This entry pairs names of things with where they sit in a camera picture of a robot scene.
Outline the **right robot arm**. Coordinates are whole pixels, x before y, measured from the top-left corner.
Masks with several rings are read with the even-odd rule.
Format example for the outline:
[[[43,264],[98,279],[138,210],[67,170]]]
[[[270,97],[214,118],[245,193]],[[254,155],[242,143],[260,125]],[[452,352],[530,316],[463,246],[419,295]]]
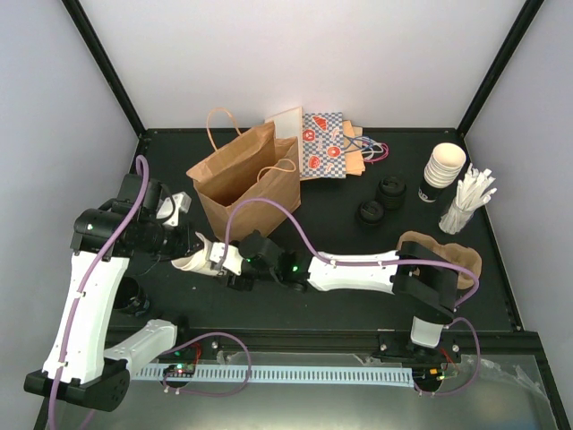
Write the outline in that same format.
[[[218,245],[211,260],[219,271],[249,280],[269,279],[284,288],[319,292],[364,290],[390,294],[412,313],[406,347],[409,355],[426,361],[440,349],[442,330],[454,322],[461,304],[461,274],[479,287],[479,276],[466,267],[446,261],[431,249],[405,241],[397,251],[369,255],[288,252],[257,230],[237,246]]]

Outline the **white paper coffee cup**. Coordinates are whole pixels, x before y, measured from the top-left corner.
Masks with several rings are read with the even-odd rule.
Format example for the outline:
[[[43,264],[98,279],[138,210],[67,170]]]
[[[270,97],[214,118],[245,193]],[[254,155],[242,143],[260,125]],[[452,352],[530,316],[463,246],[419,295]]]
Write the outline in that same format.
[[[201,242],[200,249],[191,256],[173,260],[171,262],[172,266],[180,271],[217,277],[219,270],[216,269],[216,264],[210,259],[212,242],[201,233],[196,233],[195,235]]]

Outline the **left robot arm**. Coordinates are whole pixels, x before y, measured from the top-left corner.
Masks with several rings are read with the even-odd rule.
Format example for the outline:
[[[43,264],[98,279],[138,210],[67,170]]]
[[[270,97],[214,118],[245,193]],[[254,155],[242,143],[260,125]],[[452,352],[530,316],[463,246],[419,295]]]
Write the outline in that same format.
[[[170,193],[155,179],[146,182],[145,190],[143,184],[142,176],[126,175],[117,197],[85,210],[74,222],[64,313],[44,365],[26,375],[26,392],[112,411],[124,399],[131,376],[153,358],[164,351],[183,357],[191,350],[191,333],[160,319],[105,347],[116,293],[130,260],[147,254],[156,262],[171,262],[202,247],[181,220],[191,197]]]

